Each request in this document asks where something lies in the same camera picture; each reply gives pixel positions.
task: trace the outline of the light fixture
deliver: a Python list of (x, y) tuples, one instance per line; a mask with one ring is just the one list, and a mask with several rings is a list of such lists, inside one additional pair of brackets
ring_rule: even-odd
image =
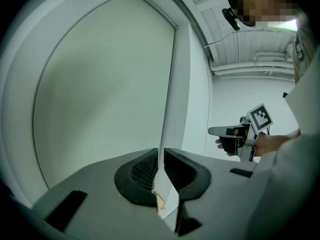
[(297, 19), (285, 22), (268, 22), (268, 27), (297, 31)]

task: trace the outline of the black vent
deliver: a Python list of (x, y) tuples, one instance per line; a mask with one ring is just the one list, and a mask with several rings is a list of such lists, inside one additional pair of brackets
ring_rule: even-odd
[(157, 198), (151, 192), (158, 171), (158, 149), (133, 159), (114, 174), (114, 184), (121, 195), (133, 204), (157, 207)]
[(164, 170), (179, 193), (180, 202), (201, 197), (211, 183), (211, 173), (175, 151), (179, 150), (164, 149)]
[(174, 188), (179, 191), (197, 177), (197, 171), (173, 155), (164, 156), (164, 170)]
[(157, 171), (158, 153), (154, 153), (133, 166), (130, 177), (138, 183), (139, 186), (151, 191)]

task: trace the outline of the black grille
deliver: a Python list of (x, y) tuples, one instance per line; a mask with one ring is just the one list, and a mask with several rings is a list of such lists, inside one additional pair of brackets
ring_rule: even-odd
[(173, 155), (164, 155), (164, 170), (174, 188), (179, 191), (197, 177), (197, 171)]
[(158, 171), (158, 153), (148, 156), (146, 159), (133, 166), (130, 177), (133, 181), (151, 191), (154, 178)]

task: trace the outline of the qr-like marker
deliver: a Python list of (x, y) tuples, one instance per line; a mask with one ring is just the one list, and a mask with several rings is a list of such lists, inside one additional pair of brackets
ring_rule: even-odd
[(265, 128), (273, 124), (273, 121), (270, 118), (269, 113), (265, 108), (264, 104), (261, 104), (249, 111), (248, 115), (256, 132), (261, 132)]

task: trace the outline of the gray device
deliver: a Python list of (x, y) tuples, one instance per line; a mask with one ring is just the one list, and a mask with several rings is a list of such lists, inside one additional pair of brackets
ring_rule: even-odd
[(248, 111), (246, 116), (242, 116), (239, 125), (211, 127), (208, 133), (219, 136), (223, 149), (239, 156), (241, 162), (253, 162), (257, 137), (272, 124), (271, 116), (262, 103)]

